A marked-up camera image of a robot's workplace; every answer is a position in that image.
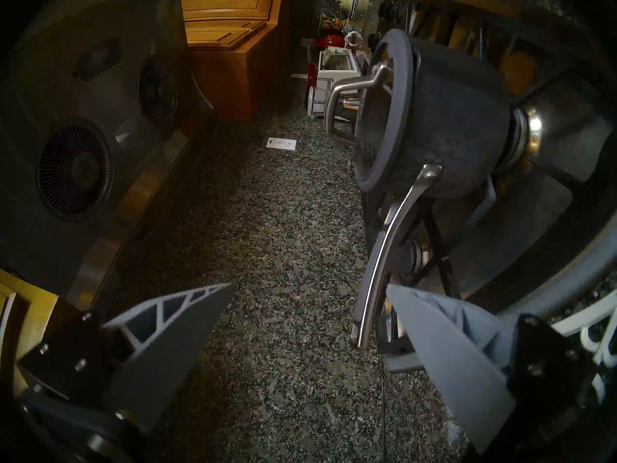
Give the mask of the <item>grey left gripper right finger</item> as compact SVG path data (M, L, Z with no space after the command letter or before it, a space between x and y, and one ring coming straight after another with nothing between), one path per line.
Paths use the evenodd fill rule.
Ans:
M541 455L576 421L597 364L539 316L401 285L386 296L474 455Z

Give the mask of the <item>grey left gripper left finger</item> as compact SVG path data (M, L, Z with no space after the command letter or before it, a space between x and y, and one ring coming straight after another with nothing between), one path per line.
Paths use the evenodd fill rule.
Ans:
M235 295L219 283L152 298L101 322L81 312L19 358L28 383L150 431Z

